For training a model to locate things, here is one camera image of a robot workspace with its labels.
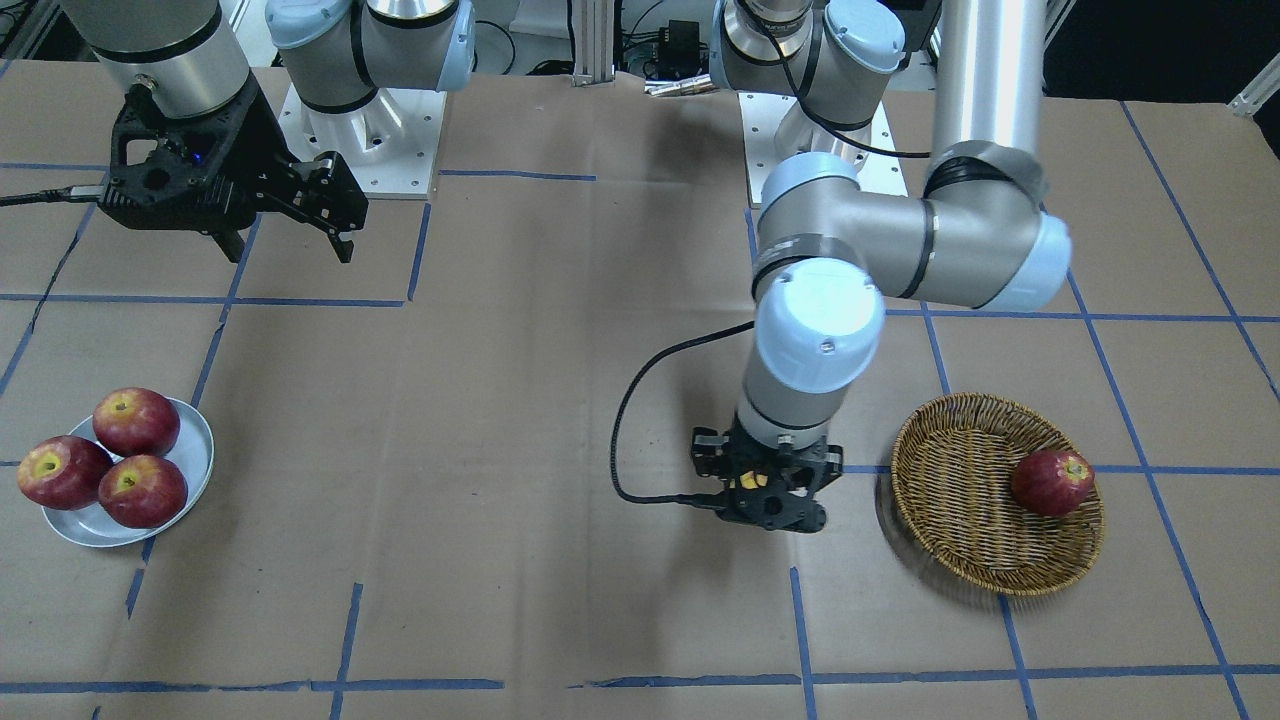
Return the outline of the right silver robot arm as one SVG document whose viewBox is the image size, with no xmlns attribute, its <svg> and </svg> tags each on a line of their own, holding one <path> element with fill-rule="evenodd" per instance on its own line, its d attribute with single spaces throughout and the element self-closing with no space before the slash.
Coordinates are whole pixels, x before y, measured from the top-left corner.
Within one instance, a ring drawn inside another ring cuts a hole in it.
<svg viewBox="0 0 1280 720">
<path fill-rule="evenodd" d="M 319 141 L 303 159 L 219 3 L 61 8 L 125 97 L 97 208 L 128 229 L 211 237 L 232 263 L 261 213 L 321 231 L 348 263 L 369 209 L 352 168 L 408 142 L 390 91 L 457 91 L 472 69 L 468 1 L 268 3 L 268 33 Z"/>
</svg>

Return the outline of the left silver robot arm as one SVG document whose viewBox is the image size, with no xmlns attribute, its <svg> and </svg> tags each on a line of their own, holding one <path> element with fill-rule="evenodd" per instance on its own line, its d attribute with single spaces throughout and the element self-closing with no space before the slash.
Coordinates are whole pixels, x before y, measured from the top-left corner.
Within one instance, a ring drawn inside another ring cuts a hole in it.
<svg viewBox="0 0 1280 720">
<path fill-rule="evenodd" d="M 878 348 L 887 299 L 1028 313 L 1071 258 L 1038 160 L 1042 1 L 942 1 L 923 193 L 865 190 L 837 150 L 786 150 L 762 187 L 751 351 L 731 427 L 691 460 L 716 495 L 677 503 L 724 521 L 813 533 L 841 473 L 829 424 Z"/>
</svg>

